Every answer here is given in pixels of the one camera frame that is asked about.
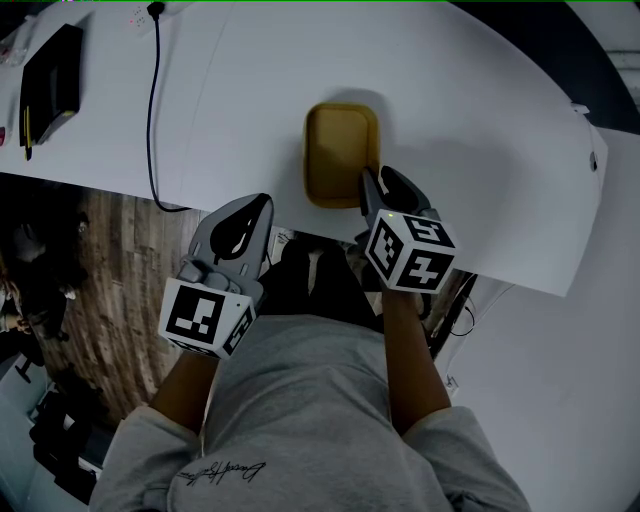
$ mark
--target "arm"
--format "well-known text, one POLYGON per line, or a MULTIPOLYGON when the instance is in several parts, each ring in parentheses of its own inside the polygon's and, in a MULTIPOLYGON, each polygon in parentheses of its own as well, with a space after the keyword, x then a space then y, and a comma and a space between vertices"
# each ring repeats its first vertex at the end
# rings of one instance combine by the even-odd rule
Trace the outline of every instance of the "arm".
POLYGON ((413 295, 384 290, 382 309, 391 419, 403 435, 451 402, 431 359, 413 295))
POLYGON ((151 407, 183 427, 200 432, 218 359, 183 352, 151 407))
POLYGON ((473 412, 451 407, 412 295, 385 290, 384 337, 393 426, 436 473, 456 511, 529 512, 473 412))
POLYGON ((91 495, 92 512, 167 510, 167 493, 197 456, 217 359, 183 352, 151 407, 139 407, 118 427, 91 495))

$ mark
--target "hand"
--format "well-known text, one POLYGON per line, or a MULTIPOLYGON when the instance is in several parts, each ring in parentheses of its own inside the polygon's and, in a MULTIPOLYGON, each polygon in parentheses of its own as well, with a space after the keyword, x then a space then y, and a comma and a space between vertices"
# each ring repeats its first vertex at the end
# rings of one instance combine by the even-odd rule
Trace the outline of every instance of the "hand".
POLYGON ((22 318, 21 316, 18 317, 18 331, 24 333, 24 334, 31 334, 31 326, 29 325, 29 322, 27 322, 24 318, 22 318))
POLYGON ((2 276, 0 278, 0 286, 4 288, 7 295, 11 296, 11 299, 15 304, 20 304, 20 290, 18 290, 16 283, 11 279, 8 279, 6 276, 2 276))
POLYGON ((19 320, 19 318, 20 317, 18 315, 8 314, 6 316, 7 329, 9 329, 9 330, 17 329, 18 328, 18 320, 19 320))
POLYGON ((31 334, 31 326, 29 325, 29 322, 20 315, 7 315, 7 328, 18 329, 18 331, 25 334, 31 334))

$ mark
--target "wooden floor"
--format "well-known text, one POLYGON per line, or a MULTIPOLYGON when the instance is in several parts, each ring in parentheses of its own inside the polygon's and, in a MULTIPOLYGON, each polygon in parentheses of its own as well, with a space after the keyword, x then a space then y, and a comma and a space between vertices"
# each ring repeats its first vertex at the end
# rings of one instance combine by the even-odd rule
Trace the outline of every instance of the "wooden floor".
POLYGON ((179 355, 156 334, 164 283, 206 214, 163 213, 152 201, 95 190, 85 191, 82 209, 90 225, 79 257, 89 278, 69 301, 69 341, 44 342, 43 351, 51 375, 73 363, 102 388, 117 424, 150 400, 179 355))

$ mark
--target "sleeve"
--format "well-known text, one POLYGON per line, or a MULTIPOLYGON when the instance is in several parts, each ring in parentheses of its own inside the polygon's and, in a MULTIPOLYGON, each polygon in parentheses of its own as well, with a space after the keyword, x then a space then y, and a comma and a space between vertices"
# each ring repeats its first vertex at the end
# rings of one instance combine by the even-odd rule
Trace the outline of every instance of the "sleeve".
POLYGON ((454 510, 530 512, 470 409, 452 407, 430 414, 403 439, 431 464, 454 510))
POLYGON ((150 407, 119 426, 91 495, 91 512, 167 510, 173 478, 199 449, 198 437, 150 407))

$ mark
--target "white table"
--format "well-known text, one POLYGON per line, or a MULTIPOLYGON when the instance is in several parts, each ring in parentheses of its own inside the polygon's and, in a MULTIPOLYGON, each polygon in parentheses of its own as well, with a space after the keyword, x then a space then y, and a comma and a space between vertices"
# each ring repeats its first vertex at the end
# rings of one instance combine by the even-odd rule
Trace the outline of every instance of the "white table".
MULTIPOLYGON (((0 171, 150 197, 154 38, 131 30, 131 9, 44 11, 29 57, 62 23, 91 15, 81 110, 29 163, 14 134, 0 171)), ((276 224, 353 240, 365 228, 357 210, 307 201, 301 140, 314 104, 362 102, 378 114, 382 162, 423 187, 453 224, 457 268, 566 294, 597 212, 606 145, 544 72, 474 18, 450 4, 215 3, 194 4, 161 29, 163 200, 215 210, 267 192, 276 224)), ((0 71, 4 118, 20 78, 19 69, 0 71)))

